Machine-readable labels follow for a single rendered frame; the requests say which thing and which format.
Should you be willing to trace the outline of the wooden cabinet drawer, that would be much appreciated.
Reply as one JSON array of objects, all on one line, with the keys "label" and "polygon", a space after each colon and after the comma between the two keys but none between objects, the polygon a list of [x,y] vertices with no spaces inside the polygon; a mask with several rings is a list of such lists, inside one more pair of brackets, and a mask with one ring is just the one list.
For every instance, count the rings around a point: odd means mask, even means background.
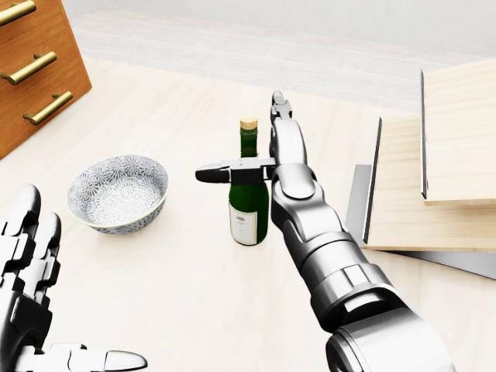
[{"label": "wooden cabinet drawer", "polygon": [[[81,58],[77,45],[74,41],[74,37],[67,25],[65,26],[64,33],[55,36],[51,40],[50,50],[48,52],[50,51],[53,51],[57,55],[56,60],[74,60],[76,58]],[[28,54],[27,52],[7,53],[3,55],[0,54],[0,73],[11,74],[13,72],[16,72],[20,68],[33,62],[33,55],[34,54]]]},{"label": "wooden cabinet drawer", "polygon": [[36,10],[0,26],[0,54],[42,54],[64,33],[67,17],[61,0],[32,0]]},{"label": "wooden cabinet drawer", "polygon": [[[0,159],[54,119],[91,89],[81,58],[59,59],[18,85],[0,78]],[[70,91],[73,98],[38,126],[22,115],[35,114],[53,101],[52,94]]]}]

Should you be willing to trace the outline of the green wine bottle with cork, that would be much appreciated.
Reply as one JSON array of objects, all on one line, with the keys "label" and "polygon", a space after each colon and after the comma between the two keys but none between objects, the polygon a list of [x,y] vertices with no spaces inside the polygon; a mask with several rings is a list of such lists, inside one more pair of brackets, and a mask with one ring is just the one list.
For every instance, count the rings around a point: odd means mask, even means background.
[{"label": "green wine bottle with cork", "polygon": [[[240,117],[240,155],[257,157],[255,114]],[[269,193],[264,181],[256,184],[232,184],[229,189],[229,222],[232,238],[244,246],[261,243],[268,230]]]}]

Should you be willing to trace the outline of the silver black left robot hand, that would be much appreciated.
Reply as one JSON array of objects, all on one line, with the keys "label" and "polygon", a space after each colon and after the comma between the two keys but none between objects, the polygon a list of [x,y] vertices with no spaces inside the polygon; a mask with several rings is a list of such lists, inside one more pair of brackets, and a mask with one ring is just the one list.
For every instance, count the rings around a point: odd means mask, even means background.
[{"label": "silver black left robot hand", "polygon": [[147,360],[129,351],[91,351],[80,343],[43,350],[53,314],[48,288],[57,283],[61,220],[39,221],[41,197],[22,188],[6,220],[0,220],[0,372],[131,372]]}]

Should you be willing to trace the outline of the patterned grey white bowl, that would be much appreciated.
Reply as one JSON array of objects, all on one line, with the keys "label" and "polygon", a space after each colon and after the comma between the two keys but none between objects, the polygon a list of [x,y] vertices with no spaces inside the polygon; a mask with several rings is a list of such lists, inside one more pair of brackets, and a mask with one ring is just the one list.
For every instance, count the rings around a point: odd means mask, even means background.
[{"label": "patterned grey white bowl", "polygon": [[168,186],[166,170],[149,157],[108,157],[72,181],[67,206],[77,220],[101,233],[133,233],[160,214]]}]

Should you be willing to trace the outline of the wooden cabinet with drawers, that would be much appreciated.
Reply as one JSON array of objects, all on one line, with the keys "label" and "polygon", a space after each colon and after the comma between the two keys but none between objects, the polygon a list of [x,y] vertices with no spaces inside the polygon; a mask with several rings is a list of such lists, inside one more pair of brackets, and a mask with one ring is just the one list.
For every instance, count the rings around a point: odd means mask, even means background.
[{"label": "wooden cabinet with drawers", "polygon": [[0,159],[90,89],[61,0],[0,0]]}]

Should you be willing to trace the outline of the pale wood and metal wine rack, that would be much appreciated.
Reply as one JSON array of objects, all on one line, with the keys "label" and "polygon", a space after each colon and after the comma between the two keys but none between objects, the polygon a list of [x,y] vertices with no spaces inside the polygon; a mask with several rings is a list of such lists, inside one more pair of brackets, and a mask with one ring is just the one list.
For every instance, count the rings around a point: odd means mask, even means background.
[{"label": "pale wood and metal wine rack", "polygon": [[496,58],[420,74],[418,114],[381,119],[346,224],[371,250],[496,280]]}]

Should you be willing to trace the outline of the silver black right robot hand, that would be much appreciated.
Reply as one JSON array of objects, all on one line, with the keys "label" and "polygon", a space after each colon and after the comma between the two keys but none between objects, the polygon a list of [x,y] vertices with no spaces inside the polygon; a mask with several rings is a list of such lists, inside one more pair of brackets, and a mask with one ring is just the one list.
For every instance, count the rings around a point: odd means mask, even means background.
[{"label": "silver black right robot hand", "polygon": [[352,241],[307,165],[305,141],[292,118],[290,102],[280,91],[272,95],[270,157],[242,158],[208,164],[195,171],[206,183],[253,184],[271,180],[271,218],[292,253],[309,253],[320,246]]}]

